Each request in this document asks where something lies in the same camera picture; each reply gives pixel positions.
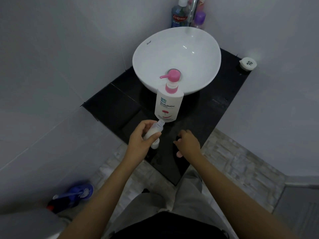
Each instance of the purple cap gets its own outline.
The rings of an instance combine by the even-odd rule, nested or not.
[[[194,22],[197,25],[202,25],[205,22],[206,13],[203,11],[196,12]]]

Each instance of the chrome faucet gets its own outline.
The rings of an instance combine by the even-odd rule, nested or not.
[[[191,22],[194,20],[194,16],[197,10],[197,5],[198,5],[199,0],[193,0],[192,5],[190,6],[189,14],[188,14],[188,19],[187,19],[187,27],[190,26]]]

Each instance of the white vessel sink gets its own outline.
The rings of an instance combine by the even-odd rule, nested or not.
[[[217,75],[221,54],[217,41],[207,32],[178,27],[163,30],[142,42],[133,55],[133,68],[141,82],[156,93],[170,69],[181,72],[179,88],[185,95],[207,86]]]

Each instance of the purple bottle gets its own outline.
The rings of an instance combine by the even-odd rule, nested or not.
[[[206,13],[203,11],[196,12],[194,21],[191,23],[191,27],[203,29]]]

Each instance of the right hand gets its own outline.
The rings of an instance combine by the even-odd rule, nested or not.
[[[181,130],[178,136],[181,138],[173,141],[173,143],[186,160],[191,163],[193,159],[201,155],[199,141],[190,130]]]

